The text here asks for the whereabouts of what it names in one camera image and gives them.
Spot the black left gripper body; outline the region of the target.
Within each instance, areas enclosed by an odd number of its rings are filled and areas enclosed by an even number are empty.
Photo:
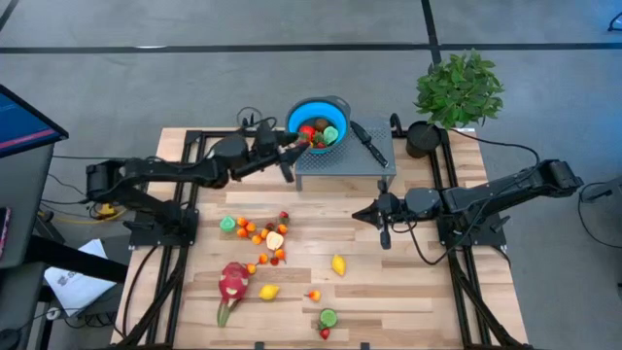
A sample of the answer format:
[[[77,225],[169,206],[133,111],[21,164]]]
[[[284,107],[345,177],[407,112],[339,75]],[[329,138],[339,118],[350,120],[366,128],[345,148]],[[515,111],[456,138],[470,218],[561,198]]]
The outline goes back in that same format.
[[[259,157],[259,164],[261,165],[261,168],[265,168],[266,166],[277,164],[280,167],[285,180],[288,183],[292,183],[294,181],[294,175],[292,173],[293,163],[287,163],[284,160],[285,151],[281,151],[280,150],[281,146],[279,145],[279,132],[280,131],[275,131],[275,130],[272,130],[272,131],[274,135],[276,136],[277,144],[274,146],[274,148],[269,153],[260,153],[259,150],[256,148],[255,142],[254,142],[253,149],[257,153],[257,156]]]

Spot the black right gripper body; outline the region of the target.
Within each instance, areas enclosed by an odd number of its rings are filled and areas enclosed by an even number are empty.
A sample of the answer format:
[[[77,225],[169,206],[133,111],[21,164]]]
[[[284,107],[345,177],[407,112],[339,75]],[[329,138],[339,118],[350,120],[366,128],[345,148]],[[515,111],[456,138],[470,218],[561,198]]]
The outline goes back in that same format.
[[[392,248],[392,241],[390,235],[390,228],[394,224],[400,224],[406,222],[406,214],[399,221],[391,221],[388,216],[389,198],[393,194],[389,192],[389,186],[385,180],[378,181],[378,190],[380,192],[377,198],[377,210],[378,210],[378,223],[380,229],[380,244],[384,250]]]

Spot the blue collapsible colander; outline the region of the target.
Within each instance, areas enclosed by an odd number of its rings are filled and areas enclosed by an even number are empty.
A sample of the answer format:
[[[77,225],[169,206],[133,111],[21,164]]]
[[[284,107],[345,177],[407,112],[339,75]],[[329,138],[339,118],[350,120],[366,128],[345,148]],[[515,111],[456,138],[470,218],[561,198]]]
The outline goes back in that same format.
[[[346,140],[350,129],[351,108],[349,104],[337,96],[311,97],[297,102],[289,111],[286,118],[286,130],[297,132],[303,125],[311,125],[315,128],[316,119],[326,119],[330,126],[334,126],[339,131],[338,139],[324,149],[316,148],[312,141],[312,146],[308,148],[311,154],[325,154],[336,149]]]

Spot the black kitchen knife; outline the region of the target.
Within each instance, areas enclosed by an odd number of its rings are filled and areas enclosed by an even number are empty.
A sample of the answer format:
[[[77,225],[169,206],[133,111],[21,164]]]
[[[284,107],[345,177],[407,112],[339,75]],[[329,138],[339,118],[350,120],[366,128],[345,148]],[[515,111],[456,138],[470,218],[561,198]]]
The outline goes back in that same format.
[[[378,163],[387,168],[389,162],[384,158],[382,153],[372,144],[372,137],[370,134],[357,122],[350,122],[350,126],[354,131],[355,135],[360,139],[362,144],[370,151],[372,156],[378,161]]]

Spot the pink dragon fruit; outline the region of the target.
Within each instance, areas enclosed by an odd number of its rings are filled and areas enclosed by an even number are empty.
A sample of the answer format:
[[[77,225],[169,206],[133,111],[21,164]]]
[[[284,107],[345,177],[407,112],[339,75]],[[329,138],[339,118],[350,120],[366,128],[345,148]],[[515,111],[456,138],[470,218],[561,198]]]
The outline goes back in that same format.
[[[217,325],[224,328],[237,304],[245,297],[250,274],[247,267],[240,262],[230,262],[222,270],[219,280],[221,302],[217,311]]]

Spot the grey perforated metal shelf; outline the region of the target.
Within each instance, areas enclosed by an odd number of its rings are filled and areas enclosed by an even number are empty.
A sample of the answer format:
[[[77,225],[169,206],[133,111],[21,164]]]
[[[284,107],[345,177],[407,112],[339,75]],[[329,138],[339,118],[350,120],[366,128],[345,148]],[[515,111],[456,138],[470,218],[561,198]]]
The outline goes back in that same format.
[[[388,162],[382,166],[352,130],[334,148],[306,151],[295,163],[295,187],[303,189],[303,179],[309,177],[375,177],[391,185],[397,175],[394,143],[390,122],[384,119],[363,119],[358,124],[371,137],[370,144]]]

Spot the green plant in black pot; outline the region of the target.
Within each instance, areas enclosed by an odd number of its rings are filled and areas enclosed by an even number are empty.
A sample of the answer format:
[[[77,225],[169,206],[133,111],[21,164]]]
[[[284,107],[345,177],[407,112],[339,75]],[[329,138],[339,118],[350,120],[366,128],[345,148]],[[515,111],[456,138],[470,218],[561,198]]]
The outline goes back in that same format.
[[[503,107],[504,87],[492,69],[495,63],[471,51],[451,54],[432,64],[417,80],[416,112],[424,122],[414,122],[406,132],[406,152],[424,158],[442,142],[441,131],[494,119]]]

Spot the grey equipment base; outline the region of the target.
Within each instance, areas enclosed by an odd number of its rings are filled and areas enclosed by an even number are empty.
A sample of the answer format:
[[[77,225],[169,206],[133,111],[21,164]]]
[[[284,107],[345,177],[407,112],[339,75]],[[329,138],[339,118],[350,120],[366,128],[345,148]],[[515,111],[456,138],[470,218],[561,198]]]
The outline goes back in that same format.
[[[622,175],[606,182],[586,185],[580,192],[579,200],[584,203],[591,203],[599,198],[609,196],[622,201]]]

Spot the white paper sheet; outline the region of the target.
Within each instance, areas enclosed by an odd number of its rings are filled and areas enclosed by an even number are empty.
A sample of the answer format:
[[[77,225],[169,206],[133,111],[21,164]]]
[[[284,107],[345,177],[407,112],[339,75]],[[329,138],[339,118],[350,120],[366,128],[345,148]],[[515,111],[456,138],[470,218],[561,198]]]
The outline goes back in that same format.
[[[72,317],[115,286],[114,282],[49,267],[44,277],[67,316]]]

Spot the grey desk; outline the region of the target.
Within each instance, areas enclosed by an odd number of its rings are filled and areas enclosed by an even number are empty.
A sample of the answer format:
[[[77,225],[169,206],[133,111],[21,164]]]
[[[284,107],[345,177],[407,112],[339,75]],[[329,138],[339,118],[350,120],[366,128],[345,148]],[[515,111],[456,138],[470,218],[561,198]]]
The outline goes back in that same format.
[[[0,207],[11,209],[0,269],[22,264],[52,161],[53,145],[0,158]]]

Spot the monitor with blue screen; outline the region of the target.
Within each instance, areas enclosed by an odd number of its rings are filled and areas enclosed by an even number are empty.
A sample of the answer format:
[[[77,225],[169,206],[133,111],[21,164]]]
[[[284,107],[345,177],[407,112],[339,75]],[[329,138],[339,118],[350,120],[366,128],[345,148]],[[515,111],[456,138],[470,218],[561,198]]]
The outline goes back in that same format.
[[[67,130],[0,84],[0,158],[68,138]]]

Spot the smartphone with pink edge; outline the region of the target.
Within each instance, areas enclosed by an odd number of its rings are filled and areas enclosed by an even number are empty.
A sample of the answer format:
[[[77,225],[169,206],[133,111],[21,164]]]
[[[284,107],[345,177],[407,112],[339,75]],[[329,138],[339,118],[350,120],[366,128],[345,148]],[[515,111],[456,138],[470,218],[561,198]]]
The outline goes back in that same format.
[[[12,210],[9,207],[0,207],[0,259],[5,250],[11,216]]]

